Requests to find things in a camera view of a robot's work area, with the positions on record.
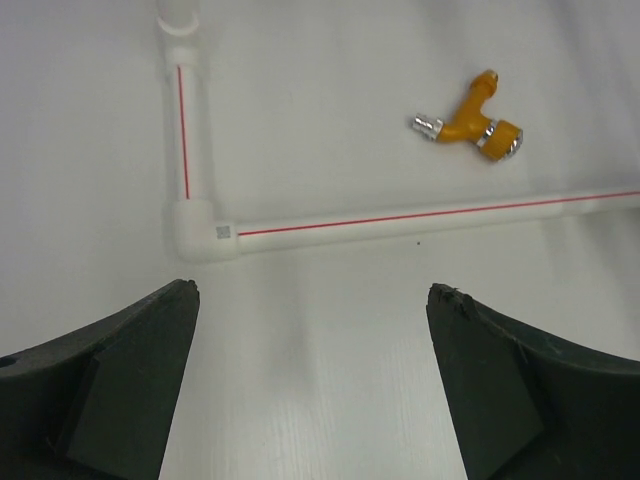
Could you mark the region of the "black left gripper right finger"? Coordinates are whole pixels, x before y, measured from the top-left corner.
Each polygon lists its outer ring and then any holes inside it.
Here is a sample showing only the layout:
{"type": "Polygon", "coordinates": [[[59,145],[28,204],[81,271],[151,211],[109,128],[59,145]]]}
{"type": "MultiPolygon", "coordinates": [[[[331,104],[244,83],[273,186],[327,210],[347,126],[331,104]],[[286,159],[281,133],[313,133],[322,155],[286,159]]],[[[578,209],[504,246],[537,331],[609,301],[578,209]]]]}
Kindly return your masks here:
{"type": "Polygon", "coordinates": [[[470,479],[636,479],[639,364],[431,286],[429,331],[470,479]]]}

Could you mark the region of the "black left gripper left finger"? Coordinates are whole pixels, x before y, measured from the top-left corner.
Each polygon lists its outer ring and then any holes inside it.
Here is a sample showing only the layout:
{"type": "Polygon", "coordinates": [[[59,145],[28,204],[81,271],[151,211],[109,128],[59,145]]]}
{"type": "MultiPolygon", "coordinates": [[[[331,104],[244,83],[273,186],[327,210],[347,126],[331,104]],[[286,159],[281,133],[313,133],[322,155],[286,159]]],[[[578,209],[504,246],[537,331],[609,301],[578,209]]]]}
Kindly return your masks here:
{"type": "Polygon", "coordinates": [[[200,294],[175,280],[1,359],[4,479],[159,477],[200,294]]]}

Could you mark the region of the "white PVC pipe frame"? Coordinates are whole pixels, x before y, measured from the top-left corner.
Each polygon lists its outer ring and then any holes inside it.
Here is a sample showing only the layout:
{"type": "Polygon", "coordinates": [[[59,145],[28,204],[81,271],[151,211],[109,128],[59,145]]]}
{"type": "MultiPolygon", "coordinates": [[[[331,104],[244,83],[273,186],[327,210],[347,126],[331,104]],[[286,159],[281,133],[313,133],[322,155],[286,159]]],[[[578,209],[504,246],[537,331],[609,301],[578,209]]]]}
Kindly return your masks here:
{"type": "Polygon", "coordinates": [[[636,208],[636,184],[614,188],[543,194],[392,213],[235,224],[218,220],[202,182],[207,165],[202,151],[199,106],[199,19],[188,1],[161,1],[157,25],[170,89],[177,166],[178,199],[173,206],[177,253],[193,263],[235,259],[242,254],[350,241],[415,235],[500,223],[584,215],[636,208]]]}

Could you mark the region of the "yellow water faucet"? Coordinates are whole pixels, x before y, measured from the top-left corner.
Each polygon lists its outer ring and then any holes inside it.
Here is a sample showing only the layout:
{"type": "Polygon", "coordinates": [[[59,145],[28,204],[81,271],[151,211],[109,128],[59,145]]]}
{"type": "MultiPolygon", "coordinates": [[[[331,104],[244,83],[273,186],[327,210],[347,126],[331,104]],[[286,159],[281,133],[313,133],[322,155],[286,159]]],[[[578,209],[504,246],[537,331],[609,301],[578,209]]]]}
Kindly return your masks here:
{"type": "Polygon", "coordinates": [[[522,146],[523,129],[482,113],[485,102],[498,89],[498,79],[497,72],[491,69],[476,76],[450,122],[416,114],[410,126],[431,142],[473,144],[492,162],[512,158],[522,146]]]}

